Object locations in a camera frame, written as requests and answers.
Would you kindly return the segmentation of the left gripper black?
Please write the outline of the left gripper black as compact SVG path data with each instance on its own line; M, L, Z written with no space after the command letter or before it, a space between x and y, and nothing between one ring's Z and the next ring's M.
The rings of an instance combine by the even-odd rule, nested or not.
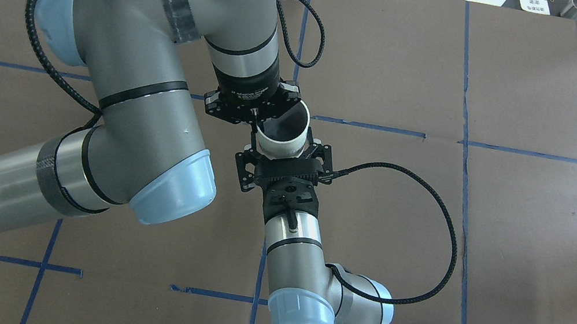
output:
M204 95L205 113L230 124L252 124L256 114L251 108L269 102L275 95L272 118L280 118L301 102L302 94L298 84L280 81L279 68L273 63L260 74L239 77L217 68L219 88Z

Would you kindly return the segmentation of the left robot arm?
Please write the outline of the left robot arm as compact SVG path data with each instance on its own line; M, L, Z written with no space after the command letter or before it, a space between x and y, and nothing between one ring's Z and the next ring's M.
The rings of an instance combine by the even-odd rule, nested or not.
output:
M301 102L279 73L278 0L27 0L34 53L102 125L0 156L0 232L129 204L143 224L214 200L210 152L176 46L199 39L205 112L257 127Z

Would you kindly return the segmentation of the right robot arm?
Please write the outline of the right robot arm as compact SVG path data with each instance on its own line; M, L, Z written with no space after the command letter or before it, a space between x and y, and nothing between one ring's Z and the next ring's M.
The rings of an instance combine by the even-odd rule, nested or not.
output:
M390 324L394 307L380 302L390 295L383 285L325 263L315 180L297 176L319 162L298 152L273 158L263 150L266 141L254 132L235 157L239 172L252 163L256 174L267 177L246 177L243 187L262 189L271 324ZM279 177L272 180L274 172Z

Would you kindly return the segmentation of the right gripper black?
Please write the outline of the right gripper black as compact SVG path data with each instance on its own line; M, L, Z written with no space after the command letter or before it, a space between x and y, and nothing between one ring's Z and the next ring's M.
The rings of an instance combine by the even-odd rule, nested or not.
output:
M235 166L242 192L257 185L262 188L264 222L289 213L290 210L319 217L317 181L331 184L333 175L332 147L312 139L308 159L291 158L260 160L262 155L252 144L235 153Z

